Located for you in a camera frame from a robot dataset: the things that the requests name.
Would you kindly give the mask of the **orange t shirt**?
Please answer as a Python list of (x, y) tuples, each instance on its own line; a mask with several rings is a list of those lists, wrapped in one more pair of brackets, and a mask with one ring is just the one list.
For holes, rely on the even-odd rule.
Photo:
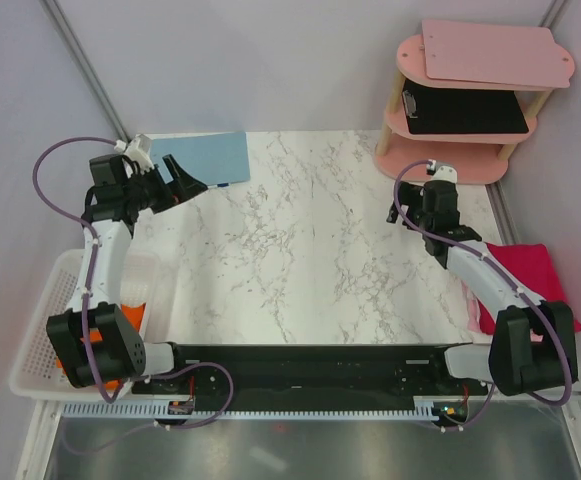
[(68, 310), (51, 316), (46, 333), (70, 384), (76, 388), (95, 384), (85, 349), (86, 333), (104, 384), (138, 377), (145, 371), (144, 343), (116, 304), (102, 302), (85, 313)]

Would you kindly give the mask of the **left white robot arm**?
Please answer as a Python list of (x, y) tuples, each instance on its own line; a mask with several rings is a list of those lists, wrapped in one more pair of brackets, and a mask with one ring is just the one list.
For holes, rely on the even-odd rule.
[(175, 158), (163, 162), (170, 181), (157, 168), (140, 171), (123, 154), (91, 160), (93, 186), (78, 222), (85, 250), (77, 286), (66, 310), (51, 316), (46, 332), (70, 384), (103, 388), (110, 381), (152, 376), (168, 393), (189, 382), (189, 369), (175, 360), (171, 343), (147, 343), (121, 308), (121, 283), (134, 226), (143, 210), (160, 213), (207, 191)]

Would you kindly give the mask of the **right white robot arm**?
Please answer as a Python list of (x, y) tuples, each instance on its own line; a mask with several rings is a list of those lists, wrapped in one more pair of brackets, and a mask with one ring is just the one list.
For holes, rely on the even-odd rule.
[(471, 228), (460, 222), (454, 183), (397, 181), (389, 222), (421, 233), (425, 249), (458, 277), (495, 321), (489, 345), (449, 347), (428, 368), (428, 381), (447, 394), (464, 379), (496, 386), (506, 396), (528, 394), (566, 404), (578, 379), (575, 321), (563, 301), (548, 301), (512, 275)]

